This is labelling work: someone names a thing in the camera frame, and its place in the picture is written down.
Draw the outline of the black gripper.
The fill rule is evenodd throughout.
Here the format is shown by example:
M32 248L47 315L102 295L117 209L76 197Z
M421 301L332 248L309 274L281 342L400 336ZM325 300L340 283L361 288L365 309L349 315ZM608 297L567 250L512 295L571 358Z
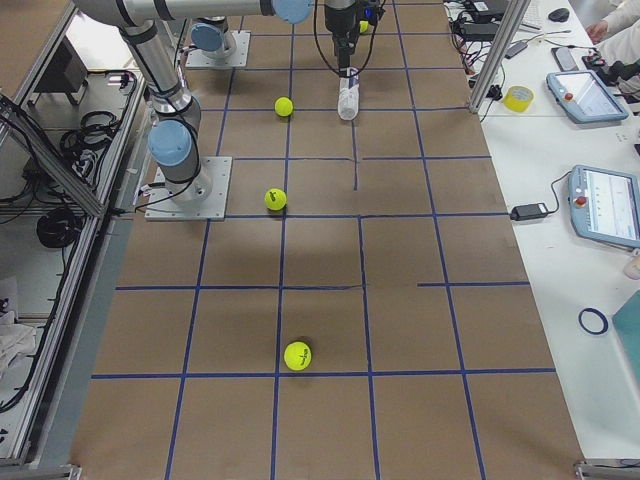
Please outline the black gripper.
M334 55L338 62L338 72L340 78L348 78L351 73L351 56L355 52L354 32L352 30L344 33L332 34Z

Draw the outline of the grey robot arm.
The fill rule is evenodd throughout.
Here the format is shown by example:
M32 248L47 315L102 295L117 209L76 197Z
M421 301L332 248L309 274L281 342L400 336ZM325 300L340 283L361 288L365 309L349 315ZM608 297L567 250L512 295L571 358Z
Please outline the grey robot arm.
M181 79L159 38L157 22L205 17L262 15L297 24L308 1L77 1L91 19L119 30L150 89L159 123L148 137L149 150L165 179L169 198L179 203L205 197L211 182L198 152L201 108Z
M318 47L320 56L328 69L340 78L352 78L358 73L357 69L351 67L351 56L355 53L360 36L358 2L325 1L324 18L325 27L331 33L337 67L332 67Z

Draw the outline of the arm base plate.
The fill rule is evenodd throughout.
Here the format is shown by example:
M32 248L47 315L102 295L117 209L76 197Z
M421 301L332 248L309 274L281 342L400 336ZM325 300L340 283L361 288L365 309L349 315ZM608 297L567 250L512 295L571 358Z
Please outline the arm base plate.
M216 29L193 29L195 46L187 56L187 69L244 68L247 64L251 32L247 30L221 32Z
M148 221L221 221L225 217L228 189L231 178L232 158L228 156L204 156L200 158L199 176L182 193L176 184L165 181L160 167L156 169L155 182L164 186L153 189L145 207Z

